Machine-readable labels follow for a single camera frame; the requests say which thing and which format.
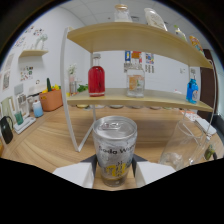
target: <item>clear bottle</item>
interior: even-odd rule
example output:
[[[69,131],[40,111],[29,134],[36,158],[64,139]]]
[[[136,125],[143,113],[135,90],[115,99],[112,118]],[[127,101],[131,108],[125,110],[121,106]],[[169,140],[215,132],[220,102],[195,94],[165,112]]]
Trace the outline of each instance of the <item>clear bottle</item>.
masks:
[[[144,97],[145,72],[139,63],[139,53],[132,53],[131,61],[127,70],[127,96]]]
[[[105,95],[105,71],[100,66],[100,54],[93,54],[93,67],[88,72],[89,96]]]
[[[115,5],[114,22],[132,22],[127,5]]]
[[[186,100],[190,103],[196,104],[198,98],[198,85],[196,83],[195,75],[194,79],[191,79],[187,84],[187,95]]]

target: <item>wooden countertop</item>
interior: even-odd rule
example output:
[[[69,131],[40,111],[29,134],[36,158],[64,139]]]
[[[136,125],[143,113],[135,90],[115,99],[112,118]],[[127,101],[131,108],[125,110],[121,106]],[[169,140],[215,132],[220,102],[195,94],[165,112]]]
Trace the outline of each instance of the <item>wooden countertop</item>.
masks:
[[[68,106],[77,143],[80,144],[93,122],[92,110]],[[97,119],[110,116],[124,116],[134,120],[138,126],[135,154],[149,162],[158,163],[162,150],[170,139],[174,127],[183,115],[179,110],[153,110],[146,107],[134,109],[123,107],[96,109]],[[224,154],[223,144],[217,134],[211,140],[216,143],[218,158]],[[4,145],[2,158],[37,166],[53,173],[56,168],[79,163],[95,154],[92,135],[87,138],[81,152],[73,148],[63,107],[44,112],[21,134],[13,131],[13,140]],[[133,172],[130,171],[126,183],[119,188],[107,187],[102,183],[97,167],[93,189],[120,190],[136,188]]]

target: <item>aluminum can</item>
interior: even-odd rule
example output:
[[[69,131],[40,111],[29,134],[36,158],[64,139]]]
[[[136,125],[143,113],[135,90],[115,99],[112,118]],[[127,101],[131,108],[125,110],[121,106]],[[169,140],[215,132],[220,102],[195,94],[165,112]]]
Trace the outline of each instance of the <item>aluminum can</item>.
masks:
[[[92,135],[103,182],[111,187],[122,185],[135,150],[136,123],[121,116],[103,117],[94,122]]]

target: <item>orange container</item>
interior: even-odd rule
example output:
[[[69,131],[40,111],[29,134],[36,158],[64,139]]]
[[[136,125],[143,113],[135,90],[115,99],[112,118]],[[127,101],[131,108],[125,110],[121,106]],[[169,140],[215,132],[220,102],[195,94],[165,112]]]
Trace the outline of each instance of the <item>orange container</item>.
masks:
[[[43,111],[56,110],[63,105],[61,89],[40,93],[39,97]]]

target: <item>wall shelf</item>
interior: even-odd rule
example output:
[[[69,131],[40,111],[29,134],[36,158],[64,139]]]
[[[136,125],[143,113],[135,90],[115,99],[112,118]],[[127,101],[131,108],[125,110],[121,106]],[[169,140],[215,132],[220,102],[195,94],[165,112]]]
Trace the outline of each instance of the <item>wall shelf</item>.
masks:
[[[157,90],[145,90],[144,98],[131,98],[126,96],[125,88],[107,88],[105,96],[89,97],[89,92],[84,91],[75,96],[67,98],[68,105],[77,104],[101,104],[101,105],[126,105],[126,106],[161,106],[184,108],[212,112],[213,109],[207,104],[198,101],[197,104],[191,104],[186,101],[183,94],[170,93]]]
[[[19,57],[42,56],[46,53],[46,50],[23,50]]]
[[[210,62],[190,43],[172,33],[144,24],[100,23],[70,29],[67,38],[90,53],[115,50],[149,52],[192,67],[212,69]]]

